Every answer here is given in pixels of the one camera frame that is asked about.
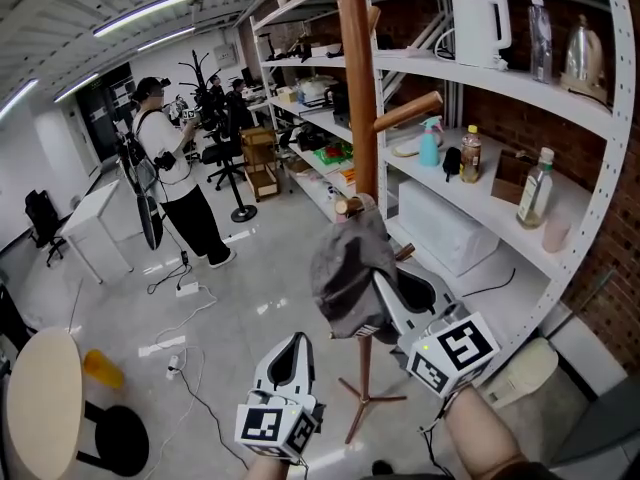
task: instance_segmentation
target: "white shirt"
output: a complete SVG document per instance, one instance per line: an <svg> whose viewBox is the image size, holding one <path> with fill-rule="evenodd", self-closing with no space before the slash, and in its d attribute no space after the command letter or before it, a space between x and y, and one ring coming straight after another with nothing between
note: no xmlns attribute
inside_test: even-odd
<svg viewBox="0 0 640 480"><path fill-rule="evenodd" d="M133 131L138 129L138 123L144 112L138 112L133 120ZM171 153L176 163L168 171L160 169L158 178L162 181L153 185L153 196L156 201L164 203L175 201L186 196L194 188L196 182L189 171L189 164L184 157L182 148L179 148L183 135L177 130L162 112L152 112L142 122L138 140L153 160L162 156L165 151Z"/></svg>

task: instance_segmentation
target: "white shoe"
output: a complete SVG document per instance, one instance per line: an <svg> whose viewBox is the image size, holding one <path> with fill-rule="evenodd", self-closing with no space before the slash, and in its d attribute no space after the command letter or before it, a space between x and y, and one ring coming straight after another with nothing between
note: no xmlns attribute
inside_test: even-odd
<svg viewBox="0 0 640 480"><path fill-rule="evenodd" d="M230 263L231 261L233 261L233 258L236 257L236 251L234 251L233 249L229 249L229 256L227 256L226 260L222 260L220 263L209 263L209 266L211 268L220 268L222 265L226 265L227 263Z"/></svg>

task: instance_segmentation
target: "black hair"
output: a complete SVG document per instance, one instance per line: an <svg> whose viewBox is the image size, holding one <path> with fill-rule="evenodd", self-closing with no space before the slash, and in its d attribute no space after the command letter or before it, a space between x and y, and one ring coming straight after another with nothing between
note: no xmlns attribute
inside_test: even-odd
<svg viewBox="0 0 640 480"><path fill-rule="evenodd" d="M154 89L162 89L162 83L152 76L143 78L131 95L131 99L136 103L142 103L149 97Z"/></svg>

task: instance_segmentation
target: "round table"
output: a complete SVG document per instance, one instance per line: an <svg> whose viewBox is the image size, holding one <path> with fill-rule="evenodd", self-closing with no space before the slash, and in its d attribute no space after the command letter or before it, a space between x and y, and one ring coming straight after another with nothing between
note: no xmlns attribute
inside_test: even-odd
<svg viewBox="0 0 640 480"><path fill-rule="evenodd" d="M96 423L99 457L78 451L80 424ZM106 411L84 400L82 363L75 341L63 329L46 329L20 352L9 381L7 421L24 465L40 480L57 480L74 459L135 476L147 463L149 438L131 409Z"/></svg>

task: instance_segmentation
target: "round black base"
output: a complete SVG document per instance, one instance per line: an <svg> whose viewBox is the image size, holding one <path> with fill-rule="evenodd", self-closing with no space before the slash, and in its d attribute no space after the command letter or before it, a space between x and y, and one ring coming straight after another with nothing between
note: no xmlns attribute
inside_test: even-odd
<svg viewBox="0 0 640 480"><path fill-rule="evenodd" d="M110 407L100 417L96 448L104 465L120 476L136 476L149 459L149 437L142 420L121 405Z"/></svg>
<svg viewBox="0 0 640 480"><path fill-rule="evenodd" d="M244 205L244 211L240 208L236 208L231 212L231 220L233 222L247 222L253 219L258 213L258 209L250 204Z"/></svg>

